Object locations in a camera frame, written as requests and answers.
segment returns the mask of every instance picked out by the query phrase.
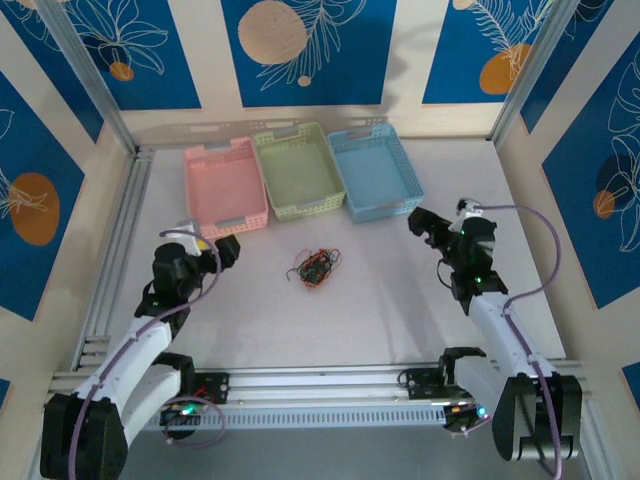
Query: wall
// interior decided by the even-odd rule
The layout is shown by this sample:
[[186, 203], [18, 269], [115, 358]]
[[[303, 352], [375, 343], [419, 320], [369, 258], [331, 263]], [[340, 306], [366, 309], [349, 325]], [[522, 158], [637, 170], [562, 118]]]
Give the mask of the wall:
[[69, 368], [129, 159], [107, 127], [93, 143], [2, 15], [0, 43], [0, 70], [85, 174], [35, 320], [0, 308], [0, 378], [11, 381], [0, 412], [0, 477], [13, 480], [31, 460], [52, 373]]
[[[531, 134], [518, 118], [498, 148], [516, 202], [537, 208], [559, 227], [565, 254], [558, 280], [547, 296], [565, 349], [570, 358], [582, 361], [591, 390], [601, 406], [613, 438], [607, 447], [621, 459], [621, 478], [629, 479], [640, 478], [637, 455], [640, 412], [621, 368], [640, 359], [640, 291], [636, 289], [603, 308], [596, 308], [542, 163], [638, 34], [639, 16], [640, 4], [636, 0], [614, 0]], [[580, 169], [584, 160], [566, 161]], [[583, 188], [593, 187], [585, 184]], [[524, 216], [522, 221], [538, 270], [542, 277], [549, 275], [554, 262], [550, 254], [553, 241], [536, 220]], [[615, 281], [615, 272], [611, 275], [611, 281]]]
[[[124, 118], [140, 144], [228, 138], [246, 134], [249, 122], [293, 118], [320, 119], [333, 130], [344, 126], [340, 118], [388, 117], [403, 136], [485, 136], [501, 101], [422, 104], [449, 4], [450, 0], [398, 0], [381, 105], [243, 108], [221, 2], [170, 0], [202, 109], [127, 111]], [[375, 35], [375, 30], [364, 33], [370, 34]], [[489, 40], [484, 40], [491, 48]], [[468, 50], [470, 46], [451, 48]], [[454, 76], [465, 76], [465, 63], [455, 71]]]

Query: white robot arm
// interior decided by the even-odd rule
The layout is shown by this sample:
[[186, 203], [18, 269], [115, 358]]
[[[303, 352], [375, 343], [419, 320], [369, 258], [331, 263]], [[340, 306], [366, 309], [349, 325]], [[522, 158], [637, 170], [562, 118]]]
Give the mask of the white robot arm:
[[[447, 348], [440, 367], [425, 378], [433, 387], [460, 387], [485, 408], [505, 460], [552, 458], [557, 449], [551, 414], [560, 437], [555, 443], [562, 457], [573, 458], [579, 451], [580, 384], [573, 376], [559, 375], [538, 352], [507, 303], [507, 287], [492, 270], [496, 224], [482, 218], [482, 208], [472, 200], [460, 200], [457, 210], [458, 218], [449, 222], [417, 208], [409, 216], [409, 229], [419, 237], [426, 233], [425, 243], [452, 268], [453, 297], [487, 339], [498, 369], [477, 348]], [[546, 405], [545, 390], [551, 392], [552, 406]]]
[[[186, 222], [165, 235], [170, 242], [155, 251], [153, 281], [144, 288], [125, 337], [71, 395], [56, 394], [45, 406], [43, 477], [68, 478], [74, 463], [76, 478], [117, 479], [148, 420], [170, 399], [194, 393], [192, 359], [165, 350], [184, 325], [189, 299], [204, 277], [233, 266], [240, 252], [233, 236], [216, 241], [217, 252], [201, 251], [196, 230], [194, 222]], [[79, 417], [84, 422], [74, 440]]]

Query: wire bundle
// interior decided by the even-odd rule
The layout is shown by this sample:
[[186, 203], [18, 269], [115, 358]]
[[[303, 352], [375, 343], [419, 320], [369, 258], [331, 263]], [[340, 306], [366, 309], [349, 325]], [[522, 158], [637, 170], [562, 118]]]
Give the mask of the wire bundle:
[[[300, 261], [300, 258], [304, 255], [306, 255], [306, 258]], [[296, 257], [293, 268], [287, 271], [287, 280], [291, 280], [289, 273], [296, 272], [307, 288], [316, 288], [322, 285], [329, 278], [331, 272], [338, 268], [341, 263], [342, 255], [337, 248], [321, 248], [316, 253], [305, 249]]]

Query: beige circle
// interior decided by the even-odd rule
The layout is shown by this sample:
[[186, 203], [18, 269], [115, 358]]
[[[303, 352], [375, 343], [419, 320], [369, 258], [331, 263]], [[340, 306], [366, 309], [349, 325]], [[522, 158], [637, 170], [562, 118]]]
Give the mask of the beige circle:
[[466, 10], [476, 3], [476, 0], [453, 0], [451, 3], [453, 3], [453, 8], [456, 10]]
[[[31, 10], [35, 10], [36, 6], [33, 4], [33, 0], [16, 0], [23, 7], [30, 8]], [[69, 0], [58, 0], [58, 3], [65, 3]]]
[[251, 60], [277, 65], [293, 60], [307, 46], [307, 29], [298, 14], [283, 2], [263, 0], [238, 24], [240, 45]]

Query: purple cable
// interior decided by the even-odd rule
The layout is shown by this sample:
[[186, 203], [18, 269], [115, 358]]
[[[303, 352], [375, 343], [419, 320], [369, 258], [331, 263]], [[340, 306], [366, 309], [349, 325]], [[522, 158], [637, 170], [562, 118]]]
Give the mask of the purple cable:
[[[527, 357], [531, 358], [531, 355], [533, 355], [533, 351], [531, 350], [531, 347], [529, 347], [529, 344], [527, 343], [527, 341], [522, 336], [522, 332], [520, 332], [516, 324], [513, 322], [513, 319], [511, 318], [511, 315], [507, 312], [507, 309], [514, 302], [517, 302], [518, 300], [522, 300], [523, 298], [530, 297], [532, 295], [536, 295], [542, 292], [549, 285], [551, 285], [551, 283], [556, 279], [556, 276], [558, 275], [558, 270], [560, 269], [560, 261], [562, 260], [560, 236], [558, 235], [558, 232], [556, 231], [553, 224], [549, 221], [549, 219], [531, 207], [525, 207], [524, 205], [492, 205], [487, 207], [482, 205], [478, 207], [478, 210], [522, 210], [527, 213], [531, 213], [537, 218], [539, 218], [540, 220], [542, 220], [542, 222], [547, 226], [547, 228], [553, 235], [553, 241], [555, 242], [555, 245], [556, 245], [556, 263], [555, 263], [555, 266], [553, 267], [553, 271], [551, 272], [551, 275], [549, 276], [549, 278], [545, 282], [543, 282], [540, 287], [534, 290], [520, 293], [518, 295], [510, 297], [504, 304], [504, 307], [502, 308], [502, 313], [504, 314], [504, 318], [506, 319], [509, 327], [513, 331], [513, 334], [518, 339], [518, 342], [520, 343], [520, 345], [522, 346], [522, 349], [527, 354]], [[556, 464], [556, 471], [555, 473], [552, 474], [552, 476], [554, 480], [560, 480], [560, 477], [562, 477], [562, 444], [560, 442], [560, 431], [558, 429], [558, 420], [556, 418], [556, 412], [553, 409], [553, 400], [551, 399], [551, 391], [549, 389], [549, 385], [547, 384], [547, 379], [545, 378], [544, 373], [542, 372], [542, 368], [540, 367], [540, 364], [538, 363], [538, 361], [535, 359], [532, 360], [531, 366], [536, 371], [536, 375], [538, 375], [538, 381], [540, 382], [540, 387], [542, 389], [542, 396], [544, 398], [544, 403], [547, 408], [547, 414], [549, 415], [549, 423], [551, 426], [551, 438], [553, 440], [553, 453], [554, 453], [555, 464]]]
[[171, 438], [169, 436], [169, 423], [167, 422], [166, 425], [164, 426], [164, 436], [167, 438], [167, 442], [170, 443], [171, 445], [176, 445], [178, 447], [185, 447], [185, 448], [207, 448], [207, 447], [211, 447], [212, 445], [215, 445], [216, 443], [218, 443], [222, 437], [225, 434], [225, 431], [227, 429], [227, 420], [224, 416], [224, 412], [222, 411], [222, 409], [217, 406], [215, 403], [213, 403], [210, 400], [207, 400], [206, 398], [202, 398], [202, 397], [194, 397], [191, 395], [188, 396], [184, 396], [184, 397], [176, 397], [176, 398], [172, 398], [171, 400], [169, 400], [167, 403], [165, 403], [165, 405], [168, 405], [170, 403], [178, 403], [178, 402], [198, 402], [198, 403], [202, 403], [203, 405], [207, 405], [208, 407], [213, 408], [216, 413], [218, 414], [218, 416], [220, 417], [220, 430], [218, 431], [218, 435], [215, 436], [215, 438], [211, 439], [211, 440], [207, 440], [206, 442], [201, 442], [201, 443], [185, 443], [185, 442], [180, 442], [178, 440], [174, 440], [173, 438]]
[[189, 308], [195, 305], [204, 297], [209, 295], [209, 293], [211, 293], [211, 291], [213, 290], [213, 287], [215, 287], [216, 283], [218, 283], [218, 278], [220, 277], [221, 260], [220, 260], [220, 254], [218, 253], [218, 250], [214, 247], [214, 245], [209, 240], [202, 237], [201, 235], [198, 235], [197, 233], [193, 233], [193, 232], [184, 231], [184, 230], [165, 230], [164, 232], [160, 232], [160, 236], [166, 237], [171, 233], [180, 234], [180, 235], [190, 235], [204, 242], [207, 245], [207, 247], [211, 249], [216, 259], [216, 267], [217, 267], [216, 274], [213, 277], [213, 281], [211, 282], [211, 284], [200, 295], [198, 295], [197, 298], [193, 299], [190, 302], [184, 303], [182, 305], [178, 305], [177, 307], [171, 308], [166, 312], [161, 313], [160, 315], [152, 318], [147, 323], [145, 323], [142, 327], [140, 327], [136, 331], [136, 338], [135, 339], [130, 338], [124, 345], [122, 345], [122, 347], [120, 347], [120, 349], [115, 353], [111, 361], [104, 368], [102, 373], [98, 376], [98, 383], [93, 387], [91, 387], [91, 390], [89, 390], [87, 398], [84, 399], [84, 402], [82, 403], [82, 407], [80, 407], [80, 412], [78, 413], [78, 418], [76, 419], [76, 423], [73, 426], [73, 434], [71, 435], [71, 446], [69, 447], [69, 480], [76, 480], [76, 459], [78, 455], [78, 442], [80, 440], [80, 431], [82, 430], [82, 425], [84, 423], [85, 417], [87, 416], [87, 410], [89, 409], [89, 404], [91, 403], [91, 400], [93, 400], [93, 397], [96, 395], [98, 390], [102, 387], [102, 382], [104, 382], [105, 378], [107, 378], [111, 370], [113, 370], [113, 367], [115, 367], [115, 365], [123, 357], [123, 355], [127, 352], [127, 350], [129, 350], [131, 345], [133, 345], [135, 342], [138, 341], [138, 339], [140, 338], [140, 335], [142, 335], [144, 332], [146, 332], [155, 324], [167, 318], [168, 316], [173, 315], [174, 313], [177, 313], [181, 310], [184, 310], [185, 308]]

